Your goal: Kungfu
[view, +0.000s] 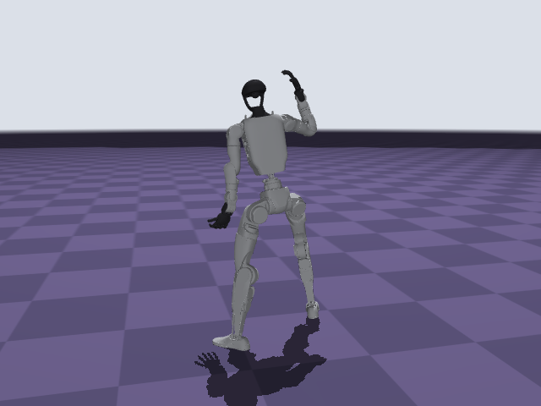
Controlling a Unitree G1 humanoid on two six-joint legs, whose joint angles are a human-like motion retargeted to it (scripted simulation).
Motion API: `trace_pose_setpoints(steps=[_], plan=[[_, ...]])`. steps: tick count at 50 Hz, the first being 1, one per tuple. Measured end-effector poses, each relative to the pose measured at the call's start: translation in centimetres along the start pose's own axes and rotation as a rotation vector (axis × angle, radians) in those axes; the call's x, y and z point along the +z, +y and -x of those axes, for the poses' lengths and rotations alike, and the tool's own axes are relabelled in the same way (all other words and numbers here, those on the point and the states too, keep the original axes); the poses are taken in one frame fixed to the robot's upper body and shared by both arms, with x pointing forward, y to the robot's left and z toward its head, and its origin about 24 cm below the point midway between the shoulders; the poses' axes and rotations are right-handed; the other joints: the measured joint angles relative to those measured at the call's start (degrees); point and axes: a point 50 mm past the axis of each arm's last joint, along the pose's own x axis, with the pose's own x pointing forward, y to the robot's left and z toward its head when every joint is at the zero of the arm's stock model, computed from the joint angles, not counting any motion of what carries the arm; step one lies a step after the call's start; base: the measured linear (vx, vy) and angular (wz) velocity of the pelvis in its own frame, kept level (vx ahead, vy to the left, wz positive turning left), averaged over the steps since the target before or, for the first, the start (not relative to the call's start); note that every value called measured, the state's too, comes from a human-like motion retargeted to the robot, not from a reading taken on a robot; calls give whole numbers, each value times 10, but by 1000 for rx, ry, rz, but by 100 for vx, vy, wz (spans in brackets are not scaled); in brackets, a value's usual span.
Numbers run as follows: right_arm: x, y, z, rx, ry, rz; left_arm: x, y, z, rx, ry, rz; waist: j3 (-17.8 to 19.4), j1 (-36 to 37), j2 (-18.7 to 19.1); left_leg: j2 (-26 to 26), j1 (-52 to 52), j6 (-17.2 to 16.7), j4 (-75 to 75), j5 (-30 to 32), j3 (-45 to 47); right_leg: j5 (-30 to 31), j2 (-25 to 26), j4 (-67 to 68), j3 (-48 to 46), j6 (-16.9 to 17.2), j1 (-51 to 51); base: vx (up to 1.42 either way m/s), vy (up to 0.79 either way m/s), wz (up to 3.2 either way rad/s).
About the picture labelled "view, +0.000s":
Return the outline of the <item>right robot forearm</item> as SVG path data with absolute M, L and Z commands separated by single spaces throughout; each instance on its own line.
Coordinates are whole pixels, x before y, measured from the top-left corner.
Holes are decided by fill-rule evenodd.
M 306 102 L 306 99 L 307 99 L 306 95 L 304 93 L 303 95 L 305 97 L 304 101 L 299 101 L 298 97 L 295 95 L 295 99 L 298 103 L 298 110 L 301 115 L 302 121 L 305 123 L 309 123 L 309 127 L 315 132 L 317 131 L 317 126 L 314 119 L 314 115 L 311 113 L 309 104 Z

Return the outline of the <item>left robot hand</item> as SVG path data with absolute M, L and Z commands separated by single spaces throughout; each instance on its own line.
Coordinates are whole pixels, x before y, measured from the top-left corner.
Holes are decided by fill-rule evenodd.
M 230 216 L 232 215 L 232 213 L 231 212 L 226 212 L 226 209 L 227 209 L 227 203 L 225 202 L 225 204 L 223 205 L 223 207 L 221 209 L 221 213 L 218 214 L 217 217 L 209 219 L 207 221 L 207 222 L 214 222 L 215 221 L 212 225 L 209 223 L 211 228 L 222 229 L 222 228 L 227 227 L 228 223 L 230 222 L 230 219 L 231 219 Z

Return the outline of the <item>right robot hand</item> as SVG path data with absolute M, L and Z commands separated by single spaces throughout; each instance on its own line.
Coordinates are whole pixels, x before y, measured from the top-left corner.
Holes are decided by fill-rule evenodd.
M 303 102 L 305 100 L 305 97 L 303 95 L 304 90 L 301 89 L 301 86 L 298 82 L 298 80 L 293 76 L 293 74 L 289 70 L 283 70 L 282 73 L 287 74 L 290 76 L 290 81 L 293 83 L 295 87 L 294 95 L 298 97 L 298 100 L 300 102 Z

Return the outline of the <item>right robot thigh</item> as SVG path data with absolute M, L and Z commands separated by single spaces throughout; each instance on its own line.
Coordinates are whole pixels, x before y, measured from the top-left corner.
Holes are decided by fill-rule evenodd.
M 307 258 L 304 245 L 305 242 L 308 243 L 305 230 L 306 216 L 304 212 L 306 204 L 303 199 L 295 193 L 290 193 L 290 197 L 292 200 L 292 208 L 289 211 L 285 211 L 285 213 L 294 237 L 294 254 L 297 258 L 302 260 Z

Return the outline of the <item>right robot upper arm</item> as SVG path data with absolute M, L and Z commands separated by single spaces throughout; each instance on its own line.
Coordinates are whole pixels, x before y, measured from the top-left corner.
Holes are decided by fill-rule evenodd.
M 286 132 L 296 132 L 298 134 L 303 134 L 304 136 L 313 136 L 317 131 L 313 131 L 309 127 L 309 123 L 305 123 L 299 119 L 293 118 L 288 114 L 280 115 L 284 124 L 284 130 Z

